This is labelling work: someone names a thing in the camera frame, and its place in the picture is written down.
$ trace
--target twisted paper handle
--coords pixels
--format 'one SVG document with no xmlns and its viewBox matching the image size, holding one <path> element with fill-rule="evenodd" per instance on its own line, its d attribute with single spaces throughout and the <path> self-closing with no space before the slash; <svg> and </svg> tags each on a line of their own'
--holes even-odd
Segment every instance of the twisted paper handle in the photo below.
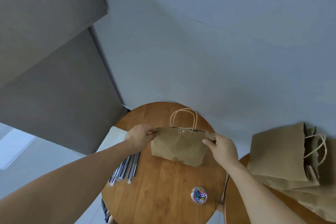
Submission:
<svg viewBox="0 0 336 224">
<path fill-rule="evenodd" d="M 169 120 L 170 127 L 171 128 L 174 127 L 175 116 L 177 115 L 178 112 L 182 111 L 182 112 L 189 112 L 189 113 L 192 114 L 192 116 L 194 117 L 194 122 L 192 123 L 192 130 L 196 130 L 196 126 L 197 126 L 197 112 L 194 111 L 196 113 L 196 120 L 195 120 L 194 113 L 191 112 L 191 111 L 189 111 L 189 110 L 193 111 L 191 108 L 182 108 L 182 109 L 179 109 L 179 110 L 173 112 L 173 114 L 170 116 L 170 120 Z"/>
<path fill-rule="evenodd" d="M 325 161 L 325 159 L 326 159 L 326 157 L 327 157 L 326 136 L 325 136 L 324 134 L 316 134 L 316 135 L 306 136 L 305 139 L 306 139 L 306 138 L 309 138 L 309 137 L 314 137 L 314 136 L 320 136 L 321 139 L 322 139 L 322 143 L 321 143 L 315 150 L 313 150 L 311 153 L 308 153 L 308 154 L 305 155 L 303 158 L 307 158 L 308 156 L 310 156 L 310 155 L 312 155 L 314 152 L 316 152 L 318 149 L 320 149 L 322 146 L 324 146 L 324 149 L 325 149 L 325 151 L 324 151 L 324 156 L 323 156 L 322 160 L 318 163 L 318 165 L 321 165 L 321 164 Z"/>
</svg>

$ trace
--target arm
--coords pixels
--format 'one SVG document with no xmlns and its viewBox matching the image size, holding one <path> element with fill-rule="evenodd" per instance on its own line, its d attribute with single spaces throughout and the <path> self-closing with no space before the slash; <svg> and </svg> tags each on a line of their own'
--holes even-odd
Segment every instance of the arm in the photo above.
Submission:
<svg viewBox="0 0 336 224">
<path fill-rule="evenodd" d="M 238 161 L 237 148 L 231 139 L 216 134 L 216 145 L 207 139 L 203 142 L 236 184 L 252 224 L 305 224 Z"/>
<path fill-rule="evenodd" d="M 3 223 L 74 223 L 129 155 L 143 150 L 156 136 L 137 125 L 125 140 L 31 181 L 0 200 Z"/>
</svg>

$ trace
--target person's right arm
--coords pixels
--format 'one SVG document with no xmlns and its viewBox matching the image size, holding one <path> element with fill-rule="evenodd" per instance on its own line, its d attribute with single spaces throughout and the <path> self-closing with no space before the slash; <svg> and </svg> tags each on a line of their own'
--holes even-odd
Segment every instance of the person's right arm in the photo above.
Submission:
<svg viewBox="0 0 336 224">
<path fill-rule="evenodd" d="M 208 139 L 203 142 L 236 184 L 252 224 L 305 224 L 238 161 L 237 148 L 231 139 L 218 134 L 215 138 L 216 144 Z"/>
</svg>

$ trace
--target forearm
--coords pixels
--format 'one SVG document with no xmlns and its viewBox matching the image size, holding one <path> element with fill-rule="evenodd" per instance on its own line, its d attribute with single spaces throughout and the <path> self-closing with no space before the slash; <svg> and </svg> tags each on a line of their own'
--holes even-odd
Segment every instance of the forearm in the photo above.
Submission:
<svg viewBox="0 0 336 224">
<path fill-rule="evenodd" d="M 230 165 L 227 171 L 239 190 L 252 224 L 305 223 L 258 182 L 241 163 Z"/>
<path fill-rule="evenodd" d="M 49 172 L 0 200 L 4 223 L 74 223 L 134 147 L 124 141 Z"/>
</svg>

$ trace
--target wooden tabletop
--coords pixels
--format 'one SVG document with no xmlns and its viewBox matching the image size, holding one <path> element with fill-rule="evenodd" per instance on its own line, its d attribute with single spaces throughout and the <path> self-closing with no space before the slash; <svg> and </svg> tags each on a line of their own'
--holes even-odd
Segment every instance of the wooden tabletop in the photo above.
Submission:
<svg viewBox="0 0 336 224">
<path fill-rule="evenodd" d="M 240 162 L 247 167 L 250 155 L 247 154 L 240 159 Z M 277 196 L 281 201 L 283 201 L 290 209 L 292 209 L 297 215 L 299 215 L 307 224 L 324 224 L 331 223 L 321 217 L 317 216 L 315 213 L 311 212 L 303 205 L 299 204 L 296 200 L 284 195 L 283 193 L 265 186 Z M 225 199 L 224 199 L 224 220 L 225 224 L 250 224 L 249 216 L 243 200 L 239 194 L 238 188 L 236 187 L 233 180 L 229 177 L 225 187 Z"/>
<path fill-rule="evenodd" d="M 171 114 L 181 108 L 185 106 L 170 102 L 146 104 L 129 112 L 115 126 L 126 131 L 137 124 L 169 127 Z M 193 116 L 187 112 L 179 113 L 175 120 L 179 127 L 193 124 Z M 200 116 L 197 129 L 214 132 Z M 225 176 L 225 170 L 217 164 L 210 150 L 202 165 L 191 167 L 152 156 L 151 144 L 148 144 L 141 152 L 132 183 L 117 181 L 113 187 L 107 184 L 101 194 L 107 209 L 119 224 L 205 224 L 221 200 Z M 191 190 L 197 186 L 203 187 L 208 194 L 203 205 L 191 200 Z"/>
</svg>

